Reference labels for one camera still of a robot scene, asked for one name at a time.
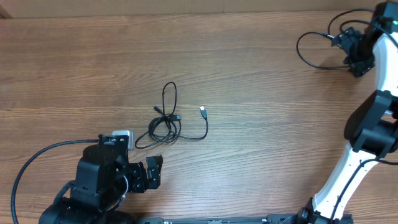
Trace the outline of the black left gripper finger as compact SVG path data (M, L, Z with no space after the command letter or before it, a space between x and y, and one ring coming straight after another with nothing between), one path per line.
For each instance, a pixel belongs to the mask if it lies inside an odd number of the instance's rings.
M147 173L148 174L160 174L162 165L163 165L163 157L162 155L146 157L147 162Z
M158 189L161 184L161 175L158 172L147 174L147 189Z

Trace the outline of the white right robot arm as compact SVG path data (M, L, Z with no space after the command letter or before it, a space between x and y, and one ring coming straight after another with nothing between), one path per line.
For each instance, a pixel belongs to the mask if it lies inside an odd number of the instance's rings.
M348 143L326 184L284 223L352 223L346 204L366 174L397 150L397 122L382 118L397 118L397 3L381 2L371 12L364 32L350 27L336 36L323 34L346 53L343 67L354 77L376 70L375 90L347 120Z

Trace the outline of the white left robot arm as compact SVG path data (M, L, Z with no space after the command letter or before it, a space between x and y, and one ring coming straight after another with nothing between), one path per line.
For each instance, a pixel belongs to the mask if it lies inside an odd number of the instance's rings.
M162 156L130 163L130 135L100 135L78 161L75 180L69 181L40 216L43 224L136 223L118 210L127 193L144 193L160 186Z

